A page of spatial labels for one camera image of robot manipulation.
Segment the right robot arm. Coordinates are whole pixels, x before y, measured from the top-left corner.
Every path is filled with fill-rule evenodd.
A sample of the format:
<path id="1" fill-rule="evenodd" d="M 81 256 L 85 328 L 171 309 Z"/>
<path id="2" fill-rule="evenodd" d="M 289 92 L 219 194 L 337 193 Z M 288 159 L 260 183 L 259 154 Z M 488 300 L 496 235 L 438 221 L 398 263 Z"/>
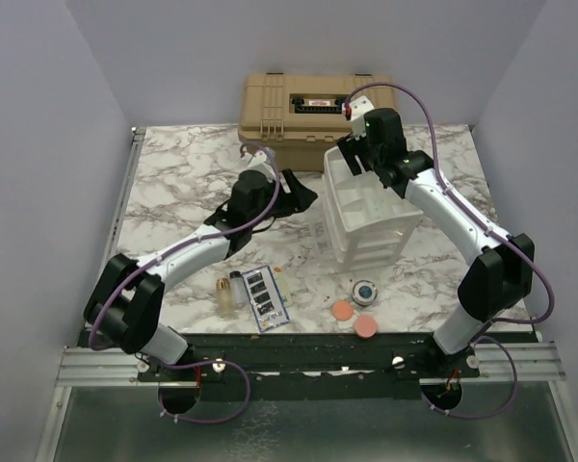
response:
<path id="1" fill-rule="evenodd" d="M 350 135 L 337 143 L 352 174 L 373 172 L 381 184 L 420 209 L 456 246 L 468 266 L 457 290 L 459 304 L 432 335 L 423 353 L 425 369 L 444 376 L 458 353 L 501 312 L 532 289 L 535 245 L 525 234 L 511 236 L 487 220 L 454 188 L 422 150 L 407 148 L 400 115 L 370 103 L 349 103 L 344 116 Z"/>

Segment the white plastic drawer organizer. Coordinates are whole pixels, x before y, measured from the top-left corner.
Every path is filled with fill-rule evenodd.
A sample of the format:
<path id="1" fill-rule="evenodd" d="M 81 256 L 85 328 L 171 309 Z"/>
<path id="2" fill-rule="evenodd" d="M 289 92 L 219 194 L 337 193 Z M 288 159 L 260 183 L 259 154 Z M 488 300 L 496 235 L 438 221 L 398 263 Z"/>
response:
<path id="1" fill-rule="evenodd" d="M 321 195 L 330 257 L 340 272 L 396 263 L 423 213 L 372 171 L 354 176 L 340 149 L 324 155 Z"/>

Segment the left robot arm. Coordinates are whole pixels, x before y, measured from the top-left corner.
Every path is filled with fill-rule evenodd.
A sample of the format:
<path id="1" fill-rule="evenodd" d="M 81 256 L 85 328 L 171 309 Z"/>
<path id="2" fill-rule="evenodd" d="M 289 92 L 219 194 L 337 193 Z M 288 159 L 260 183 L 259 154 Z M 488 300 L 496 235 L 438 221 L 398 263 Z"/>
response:
<path id="1" fill-rule="evenodd" d="M 168 377 L 179 380 L 193 368 L 185 337 L 160 323 L 165 292 L 200 270 L 228 259 L 246 244 L 256 225 L 269 218 L 302 213 L 318 194 L 290 169 L 281 172 L 288 190 L 274 176 L 242 171 L 230 196 L 186 239 L 144 257 L 113 256 L 92 291 L 83 318 L 92 326 L 89 347 L 102 348 L 100 333 L 111 347 L 142 353 L 160 361 Z"/>

